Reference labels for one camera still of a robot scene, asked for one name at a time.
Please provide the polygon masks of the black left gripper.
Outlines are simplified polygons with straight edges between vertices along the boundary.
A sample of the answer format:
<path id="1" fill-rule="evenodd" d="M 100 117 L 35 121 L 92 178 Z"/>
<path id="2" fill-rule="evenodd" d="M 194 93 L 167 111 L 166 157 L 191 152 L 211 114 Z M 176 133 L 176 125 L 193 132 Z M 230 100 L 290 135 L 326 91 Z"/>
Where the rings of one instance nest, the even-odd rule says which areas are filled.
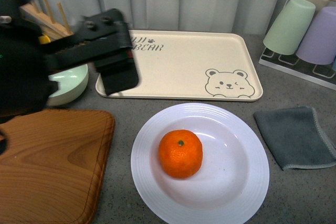
<path id="1" fill-rule="evenodd" d="M 122 13 L 110 9 L 86 17 L 68 37 L 40 44 L 40 26 L 25 19 L 20 7 L 29 0 L 1 0 L 1 117 L 14 118 L 41 111 L 58 83 L 59 73 L 95 62 L 116 50 L 114 22 L 125 22 Z"/>

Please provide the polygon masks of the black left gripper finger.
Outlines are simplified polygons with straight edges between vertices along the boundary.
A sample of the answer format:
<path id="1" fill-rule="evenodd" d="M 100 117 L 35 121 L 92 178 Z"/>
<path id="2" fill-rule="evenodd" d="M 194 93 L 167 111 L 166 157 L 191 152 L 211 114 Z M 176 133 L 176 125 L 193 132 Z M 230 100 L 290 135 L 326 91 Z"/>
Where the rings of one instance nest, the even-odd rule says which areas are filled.
<path id="1" fill-rule="evenodd" d="M 106 95 L 132 89 L 139 83 L 128 24 L 125 22 L 114 22 L 114 24 L 117 37 L 110 45 L 116 47 L 116 50 L 94 62 L 96 71 L 100 73 Z"/>

